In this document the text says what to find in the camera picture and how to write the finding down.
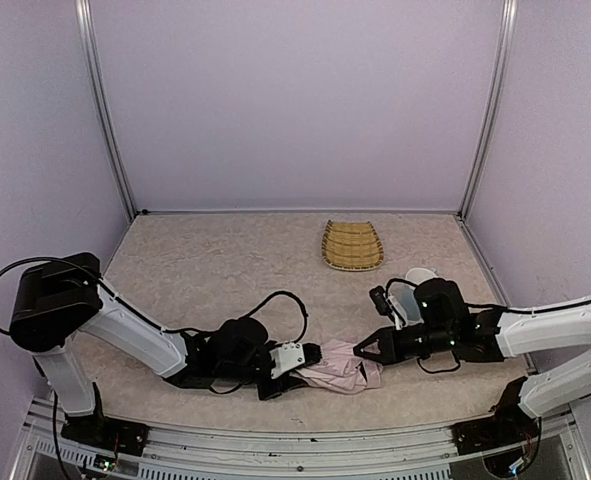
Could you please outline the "pink umbrella black lining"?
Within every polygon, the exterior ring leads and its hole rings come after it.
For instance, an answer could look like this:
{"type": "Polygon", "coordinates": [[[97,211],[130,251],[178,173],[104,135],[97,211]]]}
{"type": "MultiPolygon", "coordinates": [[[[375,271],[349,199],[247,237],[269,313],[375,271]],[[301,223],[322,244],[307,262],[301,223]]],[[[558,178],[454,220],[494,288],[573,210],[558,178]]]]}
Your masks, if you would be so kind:
{"type": "Polygon", "coordinates": [[[380,388],[383,366],[355,356],[353,348],[354,345],[348,342],[329,340],[321,346],[321,361],[297,369],[294,375],[311,387],[344,395],[355,395],[364,390],[380,388]]]}

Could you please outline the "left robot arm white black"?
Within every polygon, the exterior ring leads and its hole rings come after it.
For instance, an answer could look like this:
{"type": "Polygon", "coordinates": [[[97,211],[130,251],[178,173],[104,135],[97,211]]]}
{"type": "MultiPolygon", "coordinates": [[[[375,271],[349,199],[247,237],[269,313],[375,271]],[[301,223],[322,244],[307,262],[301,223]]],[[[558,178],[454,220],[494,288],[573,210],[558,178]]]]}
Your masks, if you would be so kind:
{"type": "Polygon", "coordinates": [[[104,279],[90,252],[66,258],[23,259],[9,335],[31,353],[58,396],[68,420],[101,419],[98,387],[68,345],[77,333],[95,337],[179,389],[236,389],[254,385],[260,400],[304,386],[295,371],[318,364],[319,345],[300,338],[270,339],[253,313],[215,330],[169,328],[136,308],[104,279]]]}

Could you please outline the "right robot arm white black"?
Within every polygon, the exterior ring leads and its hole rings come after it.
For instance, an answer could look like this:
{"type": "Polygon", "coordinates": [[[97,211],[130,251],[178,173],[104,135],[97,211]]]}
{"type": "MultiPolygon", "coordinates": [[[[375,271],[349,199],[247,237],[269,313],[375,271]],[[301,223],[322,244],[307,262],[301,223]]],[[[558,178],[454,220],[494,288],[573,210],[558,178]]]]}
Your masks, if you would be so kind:
{"type": "Polygon", "coordinates": [[[353,349],[356,356],[395,365],[449,352],[458,362],[498,363],[533,352],[583,346],[583,354],[511,382],[496,413],[536,419],[591,395],[591,295],[521,309],[474,305],[463,299],[454,281],[439,277],[413,286],[412,293],[421,318],[416,324],[403,318],[388,287],[370,290],[376,310],[392,324],[358,343],[353,349]]]}

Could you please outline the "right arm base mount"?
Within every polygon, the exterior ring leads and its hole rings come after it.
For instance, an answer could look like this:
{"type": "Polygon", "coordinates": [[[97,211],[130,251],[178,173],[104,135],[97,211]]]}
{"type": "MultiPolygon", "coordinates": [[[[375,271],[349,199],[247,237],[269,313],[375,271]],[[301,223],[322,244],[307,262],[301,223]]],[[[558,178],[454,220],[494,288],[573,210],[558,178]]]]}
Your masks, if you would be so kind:
{"type": "Polygon", "coordinates": [[[452,426],[460,456],[484,452],[526,441],[539,434],[539,421],[501,420],[495,417],[459,422],[452,426]]]}

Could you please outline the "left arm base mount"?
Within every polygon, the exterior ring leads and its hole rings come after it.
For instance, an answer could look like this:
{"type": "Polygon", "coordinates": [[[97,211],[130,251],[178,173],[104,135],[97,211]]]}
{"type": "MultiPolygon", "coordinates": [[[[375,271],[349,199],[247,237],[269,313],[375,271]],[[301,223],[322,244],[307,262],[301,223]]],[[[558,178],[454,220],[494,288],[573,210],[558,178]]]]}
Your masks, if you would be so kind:
{"type": "Polygon", "coordinates": [[[140,457],[149,427],[143,423],[111,417],[72,417],[65,421],[61,435],[83,445],[140,457]]]}

